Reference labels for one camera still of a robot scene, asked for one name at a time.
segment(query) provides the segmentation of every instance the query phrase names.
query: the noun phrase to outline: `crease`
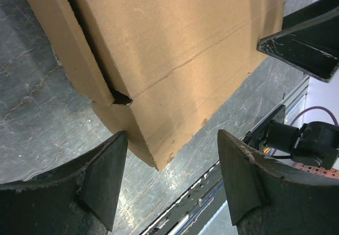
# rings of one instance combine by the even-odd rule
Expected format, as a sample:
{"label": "crease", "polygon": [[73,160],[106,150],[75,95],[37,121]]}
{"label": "crease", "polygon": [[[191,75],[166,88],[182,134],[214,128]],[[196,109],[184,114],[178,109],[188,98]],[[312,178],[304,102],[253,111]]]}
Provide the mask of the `crease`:
{"label": "crease", "polygon": [[219,43],[223,42],[225,39],[227,39],[228,37],[230,37],[231,35],[237,33],[239,30],[241,30],[243,27],[245,27],[248,23],[243,24],[242,26],[240,26],[239,28],[237,28],[235,31],[233,31],[232,33],[228,34],[226,37],[222,38],[221,40],[219,40],[218,42],[211,44],[210,46],[202,49],[201,51],[199,51],[198,53],[196,53],[194,56],[192,56],[190,59],[188,59],[187,61],[185,61],[184,63],[182,63],[181,65],[173,68],[171,71],[169,71],[165,76],[163,76],[162,78],[160,78],[159,80],[155,81],[154,83],[152,83],[151,85],[149,85],[147,88],[145,88],[143,91],[139,92],[137,95],[135,95],[135,97],[133,97],[134,99],[141,96],[144,92],[148,91],[150,88],[152,88],[153,86],[157,85],[158,83],[160,83],[161,81],[163,81],[164,79],[166,79],[168,76],[170,76],[174,71],[188,65],[190,62],[192,62],[194,59],[196,59],[197,57],[199,57],[200,55],[204,54],[205,52],[207,52],[208,50],[210,50],[211,48],[213,48],[214,46],[218,45]]}

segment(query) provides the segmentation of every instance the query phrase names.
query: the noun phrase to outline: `gray marble floor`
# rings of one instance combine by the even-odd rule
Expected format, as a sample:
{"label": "gray marble floor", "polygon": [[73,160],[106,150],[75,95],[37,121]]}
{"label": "gray marble floor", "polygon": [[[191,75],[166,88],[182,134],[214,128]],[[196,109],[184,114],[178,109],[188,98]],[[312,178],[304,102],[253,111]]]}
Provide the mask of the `gray marble floor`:
{"label": "gray marble floor", "polygon": [[[311,0],[286,0],[286,13]],[[78,95],[26,0],[0,0],[0,183],[30,179],[111,134]],[[114,234],[138,234],[217,161],[217,130],[243,136],[302,73],[266,59],[161,172],[128,153]]]}

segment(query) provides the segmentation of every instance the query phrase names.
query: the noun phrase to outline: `cardboard flap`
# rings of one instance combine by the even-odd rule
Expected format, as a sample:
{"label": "cardboard flap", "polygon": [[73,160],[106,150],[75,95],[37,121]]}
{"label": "cardboard flap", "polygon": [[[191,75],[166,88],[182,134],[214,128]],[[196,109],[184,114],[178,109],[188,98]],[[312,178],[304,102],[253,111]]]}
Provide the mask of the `cardboard flap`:
{"label": "cardboard flap", "polygon": [[75,89],[97,103],[114,102],[68,0],[27,0]]}

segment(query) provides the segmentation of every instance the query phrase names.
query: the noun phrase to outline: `orange component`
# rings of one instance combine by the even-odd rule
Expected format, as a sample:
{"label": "orange component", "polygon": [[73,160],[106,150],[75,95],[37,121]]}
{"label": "orange component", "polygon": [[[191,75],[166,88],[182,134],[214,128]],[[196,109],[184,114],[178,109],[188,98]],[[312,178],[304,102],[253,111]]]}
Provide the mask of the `orange component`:
{"label": "orange component", "polygon": [[326,170],[324,168],[321,168],[319,166],[307,166],[307,165],[303,165],[300,163],[296,163],[294,165],[294,168],[298,168],[300,170],[304,170],[307,171],[309,173],[313,173],[313,174],[317,174],[317,175],[321,175],[321,176],[325,176],[325,177],[329,177],[329,178],[336,178],[339,179],[339,170],[337,169],[331,169],[331,170]]}

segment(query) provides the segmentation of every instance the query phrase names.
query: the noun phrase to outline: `cardboard box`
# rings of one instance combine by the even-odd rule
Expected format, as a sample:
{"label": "cardboard box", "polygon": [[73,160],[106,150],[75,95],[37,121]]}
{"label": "cardboard box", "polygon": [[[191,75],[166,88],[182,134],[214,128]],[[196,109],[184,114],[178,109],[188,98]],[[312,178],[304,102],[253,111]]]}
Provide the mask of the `cardboard box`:
{"label": "cardboard box", "polygon": [[28,0],[74,87],[163,169],[262,62],[283,0]]}

